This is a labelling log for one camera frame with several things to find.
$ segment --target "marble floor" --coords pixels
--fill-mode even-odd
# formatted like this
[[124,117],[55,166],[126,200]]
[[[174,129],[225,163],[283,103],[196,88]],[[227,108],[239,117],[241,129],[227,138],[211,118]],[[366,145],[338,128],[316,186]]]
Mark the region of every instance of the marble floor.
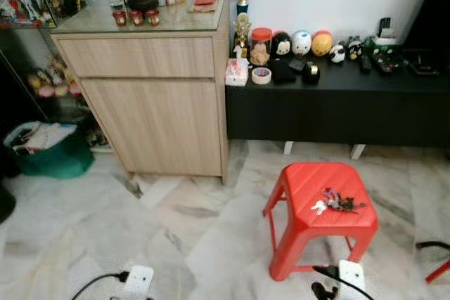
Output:
[[[380,222],[361,262],[374,299],[449,298],[450,273],[430,286],[423,281],[449,253],[414,248],[422,240],[450,242],[450,166],[442,152],[367,147],[352,161],[347,145],[296,143],[291,155],[282,149],[233,141],[225,186],[217,178],[144,176],[140,199],[124,187],[112,155],[99,155],[86,175],[69,181],[6,179],[18,204],[0,226],[0,299],[70,299],[95,276],[134,264],[155,269],[150,293],[157,300],[315,299],[314,281],[329,289],[334,282],[317,273],[274,282],[268,274],[261,211],[292,162],[346,162],[359,171]],[[282,228],[283,205],[274,217]],[[325,237],[308,245],[301,263],[337,263],[347,254],[341,238]],[[80,299],[108,300],[122,288],[105,279]]]

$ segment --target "shelf leg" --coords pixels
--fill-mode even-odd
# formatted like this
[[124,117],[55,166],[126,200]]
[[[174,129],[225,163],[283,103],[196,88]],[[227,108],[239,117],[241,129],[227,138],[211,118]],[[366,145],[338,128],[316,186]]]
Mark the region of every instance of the shelf leg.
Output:
[[350,158],[358,160],[360,158],[360,156],[362,155],[365,147],[366,147],[365,144],[353,145],[352,151],[350,152]]
[[284,155],[290,155],[291,150],[293,149],[294,142],[286,141],[284,143]]

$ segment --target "power cord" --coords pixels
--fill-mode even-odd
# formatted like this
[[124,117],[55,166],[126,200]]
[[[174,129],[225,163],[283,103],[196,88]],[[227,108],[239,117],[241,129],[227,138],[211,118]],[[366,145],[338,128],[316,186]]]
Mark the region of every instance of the power cord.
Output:
[[126,270],[124,270],[121,273],[108,273],[108,274],[99,275],[97,278],[94,278],[93,280],[89,281],[83,288],[81,288],[78,291],[78,293],[76,293],[76,295],[72,298],[72,300],[75,300],[82,292],[84,292],[86,290],[86,288],[88,288],[89,286],[91,286],[92,284],[94,284],[95,282],[97,282],[101,279],[114,277],[114,278],[119,279],[120,282],[126,282],[128,275],[129,275],[129,272]]
[[367,299],[374,300],[370,295],[365,293],[361,288],[356,287],[355,285],[339,278],[339,268],[337,266],[329,266],[329,267],[322,267],[322,266],[312,266],[312,269],[316,272],[319,272],[320,274],[326,275],[329,278],[332,278],[338,282],[341,282],[344,285],[347,285],[348,287],[351,287],[358,291],[359,293],[363,294]]

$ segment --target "cabinet door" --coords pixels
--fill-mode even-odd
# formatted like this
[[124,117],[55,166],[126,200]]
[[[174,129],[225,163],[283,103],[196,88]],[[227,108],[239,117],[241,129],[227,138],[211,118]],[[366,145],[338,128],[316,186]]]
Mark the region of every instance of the cabinet door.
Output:
[[85,79],[82,86],[128,171],[221,176],[213,82]]

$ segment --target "panda figurine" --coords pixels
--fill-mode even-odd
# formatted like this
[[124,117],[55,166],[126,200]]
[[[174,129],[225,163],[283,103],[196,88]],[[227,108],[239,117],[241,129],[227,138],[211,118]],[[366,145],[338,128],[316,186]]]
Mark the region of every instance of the panda figurine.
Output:
[[345,59],[344,42],[334,45],[328,54],[332,63],[342,63]]
[[359,35],[356,35],[355,37],[349,38],[348,43],[348,53],[349,53],[349,59],[350,60],[356,60],[359,58],[363,53],[363,43],[359,39]]
[[290,52],[290,37],[286,32],[276,32],[272,37],[272,58],[288,56]]
[[296,56],[305,56],[311,49],[312,38],[310,33],[297,31],[292,35],[291,49]]

